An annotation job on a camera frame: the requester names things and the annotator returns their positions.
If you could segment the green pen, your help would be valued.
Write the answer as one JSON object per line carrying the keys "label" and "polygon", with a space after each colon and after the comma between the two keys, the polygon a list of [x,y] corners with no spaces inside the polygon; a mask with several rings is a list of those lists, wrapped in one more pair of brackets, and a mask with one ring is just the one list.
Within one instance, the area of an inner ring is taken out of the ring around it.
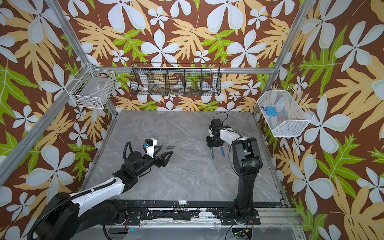
{"label": "green pen", "polygon": [[210,148],[210,151],[211,151],[211,156],[212,156],[212,159],[214,160],[215,159],[215,156],[214,156],[214,151],[212,148]]}

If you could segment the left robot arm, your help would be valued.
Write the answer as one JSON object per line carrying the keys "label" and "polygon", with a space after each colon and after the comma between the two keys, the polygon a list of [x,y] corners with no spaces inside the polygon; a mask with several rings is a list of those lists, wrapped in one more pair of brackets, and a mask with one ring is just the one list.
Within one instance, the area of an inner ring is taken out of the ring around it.
{"label": "left robot arm", "polygon": [[123,150],[124,163],[102,184],[75,194],[56,194],[31,226],[29,240],[69,240],[77,232],[112,222],[123,211],[109,199],[130,190],[152,166],[166,167],[173,152],[159,154],[157,140],[146,139],[144,152],[133,151],[128,141]]}

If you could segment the blue pen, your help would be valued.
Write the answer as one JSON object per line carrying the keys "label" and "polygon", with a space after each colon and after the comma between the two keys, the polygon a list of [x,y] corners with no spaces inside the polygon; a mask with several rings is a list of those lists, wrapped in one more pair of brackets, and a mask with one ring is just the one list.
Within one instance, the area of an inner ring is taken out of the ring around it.
{"label": "blue pen", "polygon": [[221,152],[222,152],[223,157],[225,157],[226,155],[225,155],[225,151],[224,151],[223,146],[220,146],[220,149],[221,149]]}

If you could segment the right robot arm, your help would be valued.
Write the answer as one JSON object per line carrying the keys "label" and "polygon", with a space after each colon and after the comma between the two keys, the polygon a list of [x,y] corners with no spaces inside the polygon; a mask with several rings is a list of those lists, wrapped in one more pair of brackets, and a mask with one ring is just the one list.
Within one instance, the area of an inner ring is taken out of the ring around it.
{"label": "right robot arm", "polygon": [[257,218],[254,208],[254,185],[256,177],[263,167],[258,141],[254,137],[244,137],[220,119],[213,119],[206,137],[209,148],[218,148],[225,143],[232,149],[235,174],[239,177],[238,193],[234,203],[234,218],[238,223]]}

